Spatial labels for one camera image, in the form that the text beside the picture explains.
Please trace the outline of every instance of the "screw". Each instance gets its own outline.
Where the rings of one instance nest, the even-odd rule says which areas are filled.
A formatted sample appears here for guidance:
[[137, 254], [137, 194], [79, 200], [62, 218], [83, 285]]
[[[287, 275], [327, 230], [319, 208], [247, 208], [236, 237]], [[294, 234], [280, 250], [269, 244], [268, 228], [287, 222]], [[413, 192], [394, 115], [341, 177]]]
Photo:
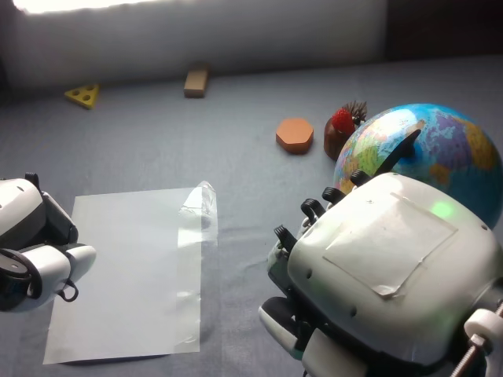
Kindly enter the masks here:
[[[503, 304], [499, 305], [496, 310], [496, 314], [499, 317], [503, 317]], [[471, 340], [474, 345], [468, 348], [468, 351], [464, 354], [463, 358], [456, 366], [450, 377], [461, 377], [463, 373], [466, 372], [466, 369], [470, 366], [470, 364], [472, 364], [473, 361], [479, 356], [480, 352], [484, 351], [487, 340], [479, 335], [474, 335]]]

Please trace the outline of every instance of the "hexagonal block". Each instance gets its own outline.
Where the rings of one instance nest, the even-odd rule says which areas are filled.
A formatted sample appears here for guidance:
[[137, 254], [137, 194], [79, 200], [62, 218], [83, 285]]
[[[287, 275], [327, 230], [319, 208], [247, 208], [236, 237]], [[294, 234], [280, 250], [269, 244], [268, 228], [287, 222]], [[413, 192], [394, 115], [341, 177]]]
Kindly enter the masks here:
[[302, 118], [285, 119], [276, 130], [276, 141], [285, 151], [302, 155], [313, 143], [313, 127]]

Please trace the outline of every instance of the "yellow triangle block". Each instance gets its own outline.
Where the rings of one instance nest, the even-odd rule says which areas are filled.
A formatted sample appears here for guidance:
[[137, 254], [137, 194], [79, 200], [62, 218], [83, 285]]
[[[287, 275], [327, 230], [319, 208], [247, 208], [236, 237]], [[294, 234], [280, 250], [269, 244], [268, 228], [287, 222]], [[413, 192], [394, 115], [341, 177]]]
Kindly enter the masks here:
[[84, 108], [91, 109], [94, 107], [99, 89], [98, 84], [90, 84], [69, 90], [65, 92], [64, 96]]

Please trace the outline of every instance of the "continent on globe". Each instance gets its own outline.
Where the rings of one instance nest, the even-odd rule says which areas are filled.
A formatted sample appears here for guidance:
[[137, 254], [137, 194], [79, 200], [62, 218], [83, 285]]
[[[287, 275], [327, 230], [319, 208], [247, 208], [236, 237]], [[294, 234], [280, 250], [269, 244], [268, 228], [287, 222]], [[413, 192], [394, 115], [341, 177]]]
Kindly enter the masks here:
[[350, 176], [374, 175], [380, 164], [414, 130], [414, 155], [393, 171], [452, 196], [493, 228], [503, 206], [501, 157], [487, 135], [467, 116], [437, 104], [407, 104], [373, 116], [343, 146], [334, 185], [348, 194]]

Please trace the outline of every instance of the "gray tablecloth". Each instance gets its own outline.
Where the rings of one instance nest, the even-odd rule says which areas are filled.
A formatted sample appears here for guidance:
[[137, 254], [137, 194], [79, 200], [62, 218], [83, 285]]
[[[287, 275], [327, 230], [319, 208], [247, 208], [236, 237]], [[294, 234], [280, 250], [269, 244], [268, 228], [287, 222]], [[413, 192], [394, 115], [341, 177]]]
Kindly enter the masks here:
[[[0, 109], [1, 175], [39, 173], [68, 212], [75, 196], [206, 180], [217, 192], [219, 227], [218, 248], [203, 249], [199, 353], [42, 366], [49, 305], [0, 313], [0, 376], [301, 376], [257, 309], [279, 295], [266, 275], [273, 228], [297, 230], [299, 205], [332, 183], [326, 120], [352, 100], [368, 101], [370, 115], [398, 104], [444, 104], [471, 116], [503, 152], [502, 67], [503, 57], [479, 57], [221, 77], [210, 80], [203, 100], [183, 98], [183, 82], [158, 82], [103, 88], [92, 111], [62, 94]], [[306, 156], [276, 145], [275, 129], [287, 117], [314, 126]], [[501, 240], [501, 223], [496, 233]]]

